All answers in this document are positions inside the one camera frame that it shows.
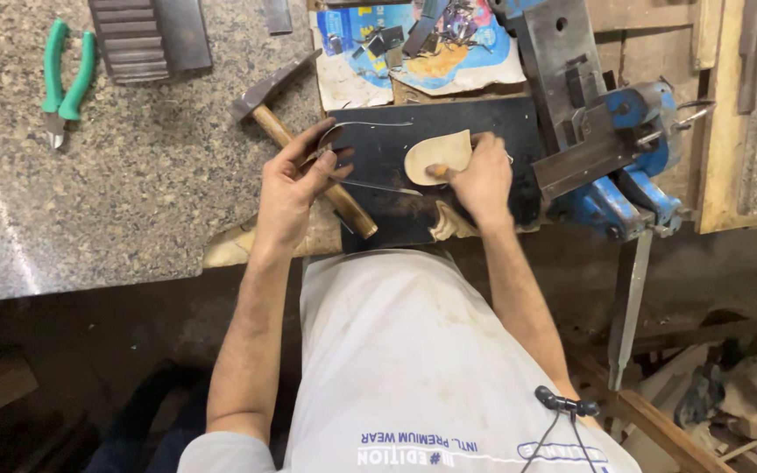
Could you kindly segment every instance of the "dark floor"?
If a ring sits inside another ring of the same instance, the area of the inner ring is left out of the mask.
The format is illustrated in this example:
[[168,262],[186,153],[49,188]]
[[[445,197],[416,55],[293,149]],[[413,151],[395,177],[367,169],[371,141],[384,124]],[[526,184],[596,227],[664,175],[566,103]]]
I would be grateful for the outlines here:
[[[608,323],[617,246],[574,226],[521,237],[561,330],[597,332]],[[489,298],[478,239],[443,242],[467,279]],[[644,291],[645,325],[698,321],[710,310],[757,311],[757,230],[699,236],[684,228],[654,242]],[[40,388],[0,411],[0,423],[87,409],[106,428],[160,360],[209,367],[236,304],[243,267],[199,277],[0,301],[0,349],[17,347]],[[300,381],[300,260],[285,306],[282,382]]]

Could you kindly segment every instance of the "left hand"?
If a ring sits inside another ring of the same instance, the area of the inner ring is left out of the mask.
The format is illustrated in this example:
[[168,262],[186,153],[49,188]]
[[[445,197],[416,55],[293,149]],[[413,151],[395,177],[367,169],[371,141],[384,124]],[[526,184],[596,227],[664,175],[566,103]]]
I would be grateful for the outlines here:
[[337,156],[331,151],[324,152],[307,169],[303,166],[317,151],[321,136],[334,125],[334,118],[315,124],[262,167],[254,248],[275,247],[293,252],[305,238],[311,204],[336,184],[329,177],[343,178],[352,171],[352,165],[335,170]]

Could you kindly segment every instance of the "torn poster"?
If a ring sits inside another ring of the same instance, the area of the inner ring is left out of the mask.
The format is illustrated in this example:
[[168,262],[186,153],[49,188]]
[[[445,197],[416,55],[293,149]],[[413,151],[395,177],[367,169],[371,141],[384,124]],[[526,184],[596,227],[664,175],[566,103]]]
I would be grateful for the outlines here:
[[420,11],[421,1],[415,0],[311,12],[315,47],[324,50],[317,59],[324,109],[392,102],[391,76],[430,95],[525,80],[516,40],[498,24],[486,0],[452,0],[420,55],[394,67],[397,48]]

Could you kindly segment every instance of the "right hand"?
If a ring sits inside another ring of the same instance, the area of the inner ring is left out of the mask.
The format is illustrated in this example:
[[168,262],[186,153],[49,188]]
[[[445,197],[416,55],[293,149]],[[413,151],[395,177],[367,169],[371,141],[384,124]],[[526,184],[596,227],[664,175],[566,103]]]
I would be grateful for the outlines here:
[[481,233],[509,227],[512,231],[513,217],[507,208],[513,170],[504,149],[504,140],[492,132],[472,135],[472,159],[461,172],[454,169],[442,170],[441,165],[428,166],[426,173],[433,177],[443,177],[457,194],[461,205],[468,210]]

